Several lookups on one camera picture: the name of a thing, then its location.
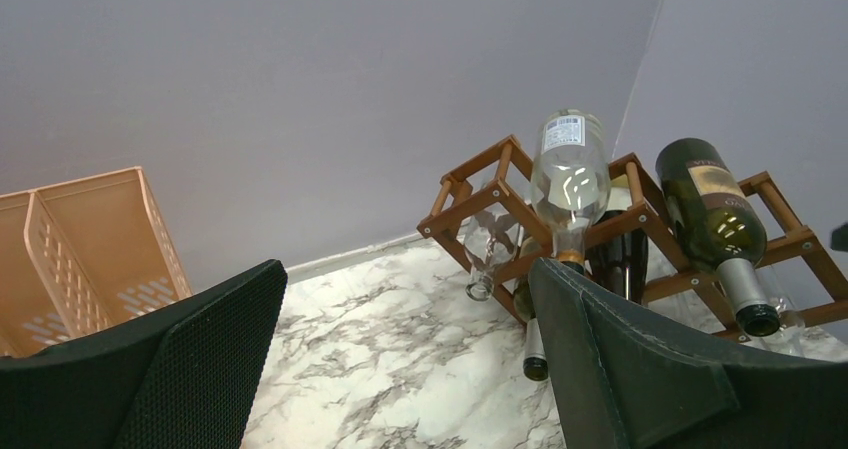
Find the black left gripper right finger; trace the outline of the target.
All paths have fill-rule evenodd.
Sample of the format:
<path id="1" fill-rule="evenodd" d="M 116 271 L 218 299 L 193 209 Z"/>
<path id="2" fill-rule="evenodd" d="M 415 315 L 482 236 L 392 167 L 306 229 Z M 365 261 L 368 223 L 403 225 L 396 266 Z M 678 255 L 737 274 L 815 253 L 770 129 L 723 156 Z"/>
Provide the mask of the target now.
<path id="1" fill-rule="evenodd" d="M 847 366 L 715 337 L 554 260 L 529 272 L 570 448 L 843 448 Z"/>

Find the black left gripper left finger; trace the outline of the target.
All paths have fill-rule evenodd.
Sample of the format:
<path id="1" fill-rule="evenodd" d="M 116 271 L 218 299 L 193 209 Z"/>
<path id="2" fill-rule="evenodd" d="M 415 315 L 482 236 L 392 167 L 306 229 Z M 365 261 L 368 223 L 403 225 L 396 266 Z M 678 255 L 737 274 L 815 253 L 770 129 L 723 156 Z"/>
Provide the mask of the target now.
<path id="1" fill-rule="evenodd" d="M 237 448 L 288 276 L 265 261 L 199 294 L 1 360 L 5 448 Z"/>

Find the dark green wine bottle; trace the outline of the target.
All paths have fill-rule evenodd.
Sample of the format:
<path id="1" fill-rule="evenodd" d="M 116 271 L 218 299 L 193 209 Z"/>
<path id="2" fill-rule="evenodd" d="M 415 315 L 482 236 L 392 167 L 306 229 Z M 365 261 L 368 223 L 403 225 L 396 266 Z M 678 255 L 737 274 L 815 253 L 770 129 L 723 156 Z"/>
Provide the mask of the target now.
<path id="1" fill-rule="evenodd" d="M 691 265 L 717 277 L 743 332 L 776 333 L 780 317 L 755 270 L 766 252 L 766 230 L 717 149 L 702 139 L 678 139 L 660 151 L 655 170 L 673 234 Z"/>

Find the clear bottle with white label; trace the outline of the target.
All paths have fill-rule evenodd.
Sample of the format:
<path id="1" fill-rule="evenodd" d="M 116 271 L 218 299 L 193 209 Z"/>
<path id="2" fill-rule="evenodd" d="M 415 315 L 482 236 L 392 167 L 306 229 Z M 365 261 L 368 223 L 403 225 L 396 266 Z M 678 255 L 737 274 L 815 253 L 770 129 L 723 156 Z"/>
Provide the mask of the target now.
<path id="1" fill-rule="evenodd" d="M 552 257 L 583 274 L 588 229 L 606 212 L 611 191 L 600 121 L 577 109 L 551 115 L 540 127 L 530 183 Z"/>

